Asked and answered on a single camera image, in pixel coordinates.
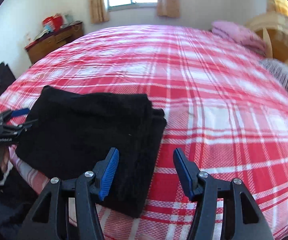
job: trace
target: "metal pin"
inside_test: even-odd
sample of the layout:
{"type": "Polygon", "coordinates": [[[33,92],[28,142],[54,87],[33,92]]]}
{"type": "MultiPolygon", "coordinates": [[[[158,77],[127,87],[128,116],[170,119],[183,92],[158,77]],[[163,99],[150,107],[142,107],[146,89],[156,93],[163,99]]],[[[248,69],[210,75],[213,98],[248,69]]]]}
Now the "metal pin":
{"type": "Polygon", "coordinates": [[[233,179],[233,182],[234,182],[235,184],[237,184],[237,185],[241,185],[241,184],[242,184],[242,180],[239,179],[239,178],[233,179]]]}
{"type": "Polygon", "coordinates": [[[198,174],[201,178],[207,178],[208,177],[208,173],[206,171],[201,171],[199,174],[198,174]]]}
{"type": "Polygon", "coordinates": [[[87,172],[84,173],[84,175],[85,175],[85,177],[90,178],[90,177],[93,177],[94,172],[92,172],[92,171],[87,171],[87,172]]]}
{"type": "Polygon", "coordinates": [[[56,184],[57,182],[59,182],[59,178],[54,177],[50,180],[51,184],[56,184]]]}

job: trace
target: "blue gripper pad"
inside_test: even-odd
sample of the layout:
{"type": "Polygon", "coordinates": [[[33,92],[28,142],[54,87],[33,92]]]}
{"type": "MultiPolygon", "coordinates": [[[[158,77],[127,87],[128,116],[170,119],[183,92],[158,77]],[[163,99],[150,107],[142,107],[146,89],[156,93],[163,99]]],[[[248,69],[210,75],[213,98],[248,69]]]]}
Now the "blue gripper pad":
{"type": "Polygon", "coordinates": [[[111,148],[105,160],[96,163],[93,172],[95,173],[95,188],[93,194],[96,194],[99,201],[103,201],[108,195],[111,183],[119,162],[119,152],[116,148],[111,148]]]}
{"type": "Polygon", "coordinates": [[[188,161],[181,148],[174,150],[173,162],[184,194],[192,200],[195,195],[194,190],[198,187],[197,175],[200,170],[194,162],[188,161]]]}
{"type": "Polygon", "coordinates": [[[24,114],[28,114],[29,113],[29,108],[23,108],[23,109],[19,109],[19,110],[15,110],[12,112],[11,117],[18,117],[24,114]]]}

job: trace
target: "headboard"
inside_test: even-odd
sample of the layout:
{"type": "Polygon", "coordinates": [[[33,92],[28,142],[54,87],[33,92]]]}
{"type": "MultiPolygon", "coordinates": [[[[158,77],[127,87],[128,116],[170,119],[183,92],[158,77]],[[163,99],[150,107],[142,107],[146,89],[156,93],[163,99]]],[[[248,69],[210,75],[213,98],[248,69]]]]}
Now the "headboard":
{"type": "Polygon", "coordinates": [[[288,65],[288,17],[269,12],[256,16],[245,26],[267,43],[266,57],[276,58],[288,65]]]}

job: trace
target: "wall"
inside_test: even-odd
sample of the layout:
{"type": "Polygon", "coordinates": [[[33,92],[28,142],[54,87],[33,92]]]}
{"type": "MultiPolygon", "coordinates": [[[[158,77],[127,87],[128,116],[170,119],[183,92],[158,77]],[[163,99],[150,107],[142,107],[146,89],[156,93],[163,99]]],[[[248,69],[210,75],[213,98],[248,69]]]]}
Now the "wall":
{"type": "Polygon", "coordinates": [[[139,8],[110,12],[111,20],[99,25],[90,23],[87,0],[64,0],[64,7],[72,12],[75,20],[85,23],[86,33],[107,27],[136,24],[181,25],[209,29],[212,21],[218,19],[245,23],[266,11],[266,0],[180,0],[179,19],[158,17],[155,8],[139,8]]]}
{"type": "Polygon", "coordinates": [[[0,6],[0,63],[8,63],[16,77],[31,62],[24,47],[26,35],[34,38],[41,21],[62,10],[61,0],[5,0],[0,6]]]}
{"type": "Polygon", "coordinates": [[[88,0],[5,0],[0,6],[0,62],[5,61],[16,77],[30,65],[23,49],[26,34],[35,37],[41,20],[57,12],[71,12],[75,20],[85,24],[85,33],[102,28],[137,25],[181,25],[209,29],[214,20],[231,20],[243,24],[266,11],[266,0],[180,0],[181,17],[156,16],[155,8],[138,8],[110,12],[109,22],[90,23],[88,0]]]}

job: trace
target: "plaid blanket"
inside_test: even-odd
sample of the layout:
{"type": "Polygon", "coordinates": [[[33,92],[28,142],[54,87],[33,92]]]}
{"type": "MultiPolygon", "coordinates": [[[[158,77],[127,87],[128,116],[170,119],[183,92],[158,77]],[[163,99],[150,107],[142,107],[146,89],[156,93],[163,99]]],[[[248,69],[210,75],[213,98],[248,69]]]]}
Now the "plaid blanket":
{"type": "MultiPolygon", "coordinates": [[[[37,62],[0,97],[0,112],[31,108],[45,85],[80,94],[146,93],[167,119],[146,206],[139,219],[98,206],[105,238],[186,238],[196,204],[184,196],[173,165],[173,150],[181,147],[215,178],[241,178],[281,239],[288,234],[288,93],[260,59],[192,28],[103,29],[37,62]]],[[[40,193],[48,178],[21,161],[15,147],[11,162],[40,193]]],[[[70,217],[76,223],[73,208],[70,217]]],[[[222,218],[219,199],[213,239],[222,218]]]]}

